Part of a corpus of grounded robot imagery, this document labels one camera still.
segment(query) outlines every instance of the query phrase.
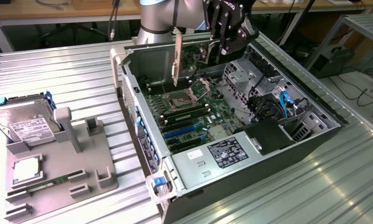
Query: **white sticker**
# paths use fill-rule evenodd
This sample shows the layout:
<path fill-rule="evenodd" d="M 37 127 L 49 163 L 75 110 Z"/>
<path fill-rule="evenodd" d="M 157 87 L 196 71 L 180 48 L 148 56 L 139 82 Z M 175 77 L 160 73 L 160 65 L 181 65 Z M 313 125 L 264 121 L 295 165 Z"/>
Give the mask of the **white sticker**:
<path fill-rule="evenodd" d="M 25 143 L 55 136 L 44 118 L 9 124 L 9 127 Z"/>
<path fill-rule="evenodd" d="M 188 155 L 189 159 L 192 160 L 192 159 L 203 156 L 204 154 L 203 154 L 201 150 L 199 149 L 199 150 L 195 150 L 195 151 L 187 153 L 187 155 Z"/>

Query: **warning label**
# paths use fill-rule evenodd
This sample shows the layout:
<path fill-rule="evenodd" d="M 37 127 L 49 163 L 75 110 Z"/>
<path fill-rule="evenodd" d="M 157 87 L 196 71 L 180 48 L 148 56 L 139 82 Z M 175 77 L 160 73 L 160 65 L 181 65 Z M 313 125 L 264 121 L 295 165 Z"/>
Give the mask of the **warning label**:
<path fill-rule="evenodd" d="M 221 168 L 249 158 L 235 137 L 209 145 L 208 149 Z"/>
<path fill-rule="evenodd" d="M 44 118 L 27 120 L 9 125 L 19 138 L 29 143 L 55 136 Z"/>

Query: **metal slatted surface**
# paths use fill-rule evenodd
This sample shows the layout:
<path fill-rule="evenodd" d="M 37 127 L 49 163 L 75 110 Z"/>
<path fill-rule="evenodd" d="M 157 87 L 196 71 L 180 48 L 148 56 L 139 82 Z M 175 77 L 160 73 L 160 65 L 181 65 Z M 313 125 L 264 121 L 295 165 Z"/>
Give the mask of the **metal slatted surface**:
<path fill-rule="evenodd" d="M 343 22 L 373 40 L 373 14 L 347 15 Z"/>
<path fill-rule="evenodd" d="M 327 92 L 313 76 L 264 36 L 259 42 L 351 125 L 303 162 L 179 223 L 373 223 L 373 126 L 352 115 L 345 109 L 347 105 L 335 101 L 335 95 Z M 159 211 L 144 186 L 123 113 L 116 104 L 113 85 L 107 80 L 111 78 L 107 70 L 109 49 L 109 44 L 96 44 L 1 56 L 0 95 L 36 93 L 48 86 L 59 106 L 71 107 L 73 123 L 80 123 L 88 116 L 99 116 L 104 121 L 120 183 L 117 190 L 28 223 L 69 223 L 69 220 L 72 223 L 160 223 Z M 55 64 L 43 65 L 45 62 L 41 58 Z M 0 133 L 0 192 L 4 189 L 3 141 Z"/>

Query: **motherboard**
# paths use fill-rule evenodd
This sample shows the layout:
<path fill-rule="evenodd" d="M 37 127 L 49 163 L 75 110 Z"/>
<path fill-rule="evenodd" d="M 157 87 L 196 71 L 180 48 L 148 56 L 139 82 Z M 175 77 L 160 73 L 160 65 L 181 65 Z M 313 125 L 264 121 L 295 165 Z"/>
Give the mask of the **motherboard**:
<path fill-rule="evenodd" d="M 211 78 L 147 85 L 144 96 L 169 150 L 180 153 L 233 134 L 243 126 Z"/>

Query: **hard drive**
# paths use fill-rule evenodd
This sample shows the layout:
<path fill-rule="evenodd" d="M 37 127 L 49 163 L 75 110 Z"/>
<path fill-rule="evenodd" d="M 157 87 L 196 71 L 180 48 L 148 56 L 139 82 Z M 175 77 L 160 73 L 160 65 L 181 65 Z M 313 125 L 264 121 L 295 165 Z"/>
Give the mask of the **hard drive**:
<path fill-rule="evenodd" d="M 0 98 L 0 130 L 9 143 L 25 142 L 28 146 L 53 141 L 61 126 L 53 119 L 55 104 L 51 94 Z"/>

